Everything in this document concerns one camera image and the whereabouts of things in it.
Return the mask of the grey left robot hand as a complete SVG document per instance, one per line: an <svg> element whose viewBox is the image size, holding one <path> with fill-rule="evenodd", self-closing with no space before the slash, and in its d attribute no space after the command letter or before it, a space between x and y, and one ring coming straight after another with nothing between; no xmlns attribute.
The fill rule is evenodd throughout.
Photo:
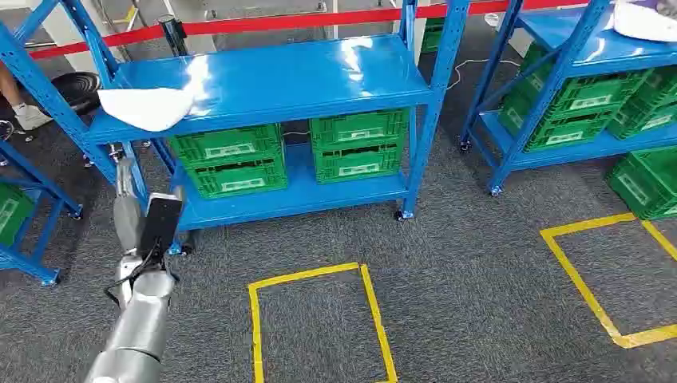
<svg viewBox="0 0 677 383"><path fill-rule="evenodd" d="M138 256L137 246L141 240L142 214L134 194L132 161L123 157L117 161L116 198L113 204L113 220L118 239L125 255Z"/></svg>

